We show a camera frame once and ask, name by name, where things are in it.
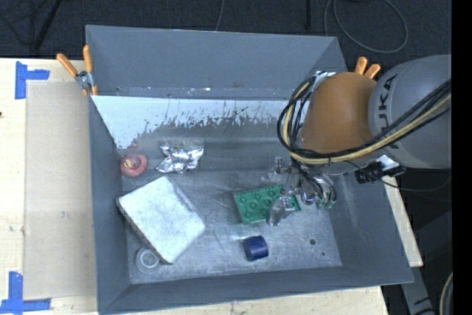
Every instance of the blue tape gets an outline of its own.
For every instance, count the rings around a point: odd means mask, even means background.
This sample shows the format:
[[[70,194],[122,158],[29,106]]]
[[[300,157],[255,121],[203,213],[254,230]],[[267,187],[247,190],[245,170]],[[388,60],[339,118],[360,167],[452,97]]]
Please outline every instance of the blue tape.
[[[251,236],[250,238],[243,239],[243,248],[249,261],[268,256],[267,243],[262,236]]]
[[[21,62],[16,62],[15,77],[15,99],[24,99],[27,96],[27,80],[47,80],[48,70],[28,71],[28,66]]]
[[[23,300],[23,276],[15,271],[8,274],[8,299],[0,303],[0,314],[23,315],[24,311],[49,310],[51,299]]]

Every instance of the gray bin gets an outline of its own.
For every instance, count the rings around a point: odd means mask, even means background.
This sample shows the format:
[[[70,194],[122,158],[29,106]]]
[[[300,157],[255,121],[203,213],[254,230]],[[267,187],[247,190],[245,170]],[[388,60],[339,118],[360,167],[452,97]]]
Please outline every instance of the gray bin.
[[[150,156],[151,169],[137,179],[125,178],[119,170],[119,157],[128,149],[117,145],[116,133],[129,128],[110,124],[133,125],[128,117],[132,110],[124,105],[130,98],[136,103],[143,98],[151,103],[195,100],[203,114],[225,100],[282,106],[315,71],[346,71],[335,38],[87,26],[86,43],[99,96],[116,98],[116,109],[108,112],[89,98],[101,314],[412,282],[382,183],[361,185],[347,173],[334,178],[338,201],[329,211],[303,205],[278,226],[242,225],[233,192],[268,186],[263,177],[274,157],[288,161],[277,138],[277,112],[257,127],[234,122],[232,115],[213,128],[192,132],[156,123],[136,133],[138,149]],[[143,121],[137,119],[143,118],[140,109],[133,111],[138,123]],[[115,200],[162,175],[152,169],[163,159],[160,142],[194,136],[206,146],[198,168],[169,177],[204,215],[205,234],[175,266],[141,273],[134,261],[144,244]],[[244,259],[240,239],[250,235],[265,237],[268,257]]]

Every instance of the scratch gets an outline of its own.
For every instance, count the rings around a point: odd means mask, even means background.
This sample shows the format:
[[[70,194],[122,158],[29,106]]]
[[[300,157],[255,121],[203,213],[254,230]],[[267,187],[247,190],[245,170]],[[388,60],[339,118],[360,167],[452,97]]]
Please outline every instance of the scratch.
[[[222,251],[224,251],[224,252],[226,253],[226,250],[224,249],[224,247],[223,247],[223,244],[221,244],[221,242],[220,242],[220,238],[219,238],[219,237],[216,235],[216,232],[215,232],[215,230],[213,230],[213,235],[215,236],[215,238],[216,238],[216,241],[218,242],[218,245],[220,246],[221,250],[222,250]]]
[[[216,201],[214,198],[209,197],[209,199],[211,199],[213,202],[215,202],[215,203],[218,204],[218,205],[227,207],[228,209],[232,209],[232,207],[230,207],[230,206],[228,206],[228,205],[225,205],[223,202],[218,202],[218,201]]]

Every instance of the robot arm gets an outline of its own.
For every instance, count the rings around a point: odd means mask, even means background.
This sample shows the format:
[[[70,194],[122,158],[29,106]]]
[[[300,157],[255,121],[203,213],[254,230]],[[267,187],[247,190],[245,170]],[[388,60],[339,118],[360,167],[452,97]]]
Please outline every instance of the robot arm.
[[[300,85],[279,120],[279,138],[312,186],[354,170],[366,182],[451,166],[450,55],[403,63],[378,82],[343,72],[313,83]]]

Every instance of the wooden table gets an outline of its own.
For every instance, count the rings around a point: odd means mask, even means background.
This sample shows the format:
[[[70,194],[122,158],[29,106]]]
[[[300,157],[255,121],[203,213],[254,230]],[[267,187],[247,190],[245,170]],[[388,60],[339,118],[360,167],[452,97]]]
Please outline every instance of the wooden table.
[[[29,70],[50,71],[48,80],[27,81],[27,98],[23,100],[15,100],[17,60]],[[84,70],[81,60],[73,64]],[[82,112],[86,104],[82,91],[56,60],[0,58],[0,99],[0,275],[4,278],[0,280],[0,299],[7,297],[8,272],[17,271],[24,275],[24,299],[52,298],[51,309],[37,314],[96,314],[91,194],[83,191],[90,183],[89,131],[83,119],[87,114]],[[44,141],[33,140],[38,130],[47,131]],[[48,143],[46,151],[31,150],[43,142]],[[54,170],[44,175],[42,170],[51,160]],[[410,265],[421,266],[401,196],[392,187],[387,187],[387,193]],[[32,263],[29,256],[35,254],[40,257]],[[387,313],[381,288],[373,287],[149,314]]]

